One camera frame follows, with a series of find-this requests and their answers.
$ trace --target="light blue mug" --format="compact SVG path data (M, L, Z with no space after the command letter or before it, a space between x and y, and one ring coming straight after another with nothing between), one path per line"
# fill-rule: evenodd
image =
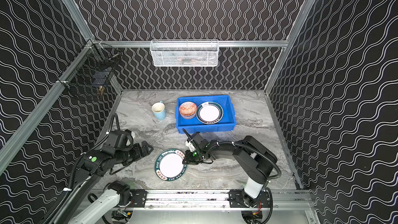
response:
M153 104L152 112L153 115L155 115L155 117L160 121L166 117L166 109L164 108L164 104L162 101Z

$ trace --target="blue plastic bin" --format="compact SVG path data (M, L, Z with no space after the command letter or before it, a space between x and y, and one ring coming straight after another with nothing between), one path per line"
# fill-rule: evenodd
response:
M224 111L222 119L216 124L204 124L200 122L195 116L192 119L184 119L181 117L178 108L186 101L191 101L197 106L204 102L212 101L220 104ZM196 97L180 97L177 99L176 107L176 120L177 129L179 133L184 133L184 128L188 133L192 134L195 132L226 132L232 131L236 126L235 109L231 103L229 95L212 95L212 96L196 96Z

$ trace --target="wire basket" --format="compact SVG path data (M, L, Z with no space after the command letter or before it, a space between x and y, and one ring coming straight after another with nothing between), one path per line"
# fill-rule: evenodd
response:
M152 40L149 51L156 67L215 67L218 40Z
M112 46L95 44L62 84L78 100L103 100L121 54Z

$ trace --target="orange patterned bowl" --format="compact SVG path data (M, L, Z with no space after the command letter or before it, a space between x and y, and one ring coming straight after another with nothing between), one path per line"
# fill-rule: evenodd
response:
M196 116L196 104L190 101L184 102L178 108L178 111L181 114L181 117L185 119L191 119Z

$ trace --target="black patterned wall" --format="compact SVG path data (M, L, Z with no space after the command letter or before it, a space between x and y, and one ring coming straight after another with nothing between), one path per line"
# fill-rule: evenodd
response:
M0 147L85 44L61 0L0 0Z
M270 94L324 224L398 223L398 0L316 0Z
M286 40L304 0L75 0L97 40Z
M63 92L0 176L0 224L41 220L67 186L74 161L97 141L115 99L111 87L99 102Z
M115 72L124 89L262 90L280 47L221 48L216 67L155 67L149 49L123 49Z

